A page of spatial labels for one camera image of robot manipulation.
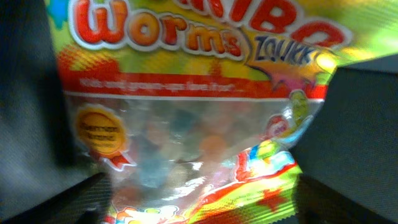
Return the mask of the Haribo worms gummy bag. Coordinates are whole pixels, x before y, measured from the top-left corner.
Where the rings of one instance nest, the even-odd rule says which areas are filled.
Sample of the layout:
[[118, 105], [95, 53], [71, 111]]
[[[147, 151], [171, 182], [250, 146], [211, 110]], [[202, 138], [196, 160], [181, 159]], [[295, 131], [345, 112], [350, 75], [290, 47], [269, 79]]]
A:
[[396, 1], [48, 0], [104, 223], [275, 223], [337, 66], [397, 52]]

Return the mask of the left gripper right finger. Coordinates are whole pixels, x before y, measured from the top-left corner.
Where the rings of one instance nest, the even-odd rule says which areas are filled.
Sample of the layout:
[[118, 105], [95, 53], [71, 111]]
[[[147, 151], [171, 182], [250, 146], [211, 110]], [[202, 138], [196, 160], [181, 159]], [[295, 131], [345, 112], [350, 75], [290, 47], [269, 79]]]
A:
[[298, 224], [393, 224], [324, 183], [300, 174], [292, 194]]

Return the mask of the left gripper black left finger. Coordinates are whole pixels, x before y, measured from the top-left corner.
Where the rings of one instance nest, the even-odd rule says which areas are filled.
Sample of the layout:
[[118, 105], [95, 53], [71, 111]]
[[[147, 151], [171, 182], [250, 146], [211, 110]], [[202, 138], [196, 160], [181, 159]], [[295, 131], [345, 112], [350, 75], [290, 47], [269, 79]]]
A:
[[101, 224], [110, 206], [112, 188], [105, 173], [97, 173], [51, 199], [2, 224]]

